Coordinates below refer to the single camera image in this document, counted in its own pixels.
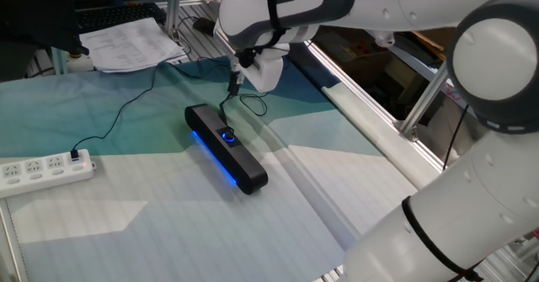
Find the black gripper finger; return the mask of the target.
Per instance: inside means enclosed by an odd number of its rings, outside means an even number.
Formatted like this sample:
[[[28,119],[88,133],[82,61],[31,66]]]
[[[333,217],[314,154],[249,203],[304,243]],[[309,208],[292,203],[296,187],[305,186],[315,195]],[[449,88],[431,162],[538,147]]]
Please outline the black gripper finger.
[[[242,66],[240,63],[236,63],[234,66],[235,80],[234,80],[234,92],[237,93],[244,82],[245,76],[242,72]]]
[[[229,75],[229,84],[227,91],[230,95],[237,95],[237,68],[234,63],[231,64],[231,72]]]

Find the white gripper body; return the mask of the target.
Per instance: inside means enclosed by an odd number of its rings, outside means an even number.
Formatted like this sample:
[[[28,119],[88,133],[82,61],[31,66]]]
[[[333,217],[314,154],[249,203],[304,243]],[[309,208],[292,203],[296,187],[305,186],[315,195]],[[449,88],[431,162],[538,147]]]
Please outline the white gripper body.
[[[256,54],[253,63],[247,68],[243,67],[242,72],[258,92],[270,92],[280,80],[285,56],[285,44],[272,46]]]

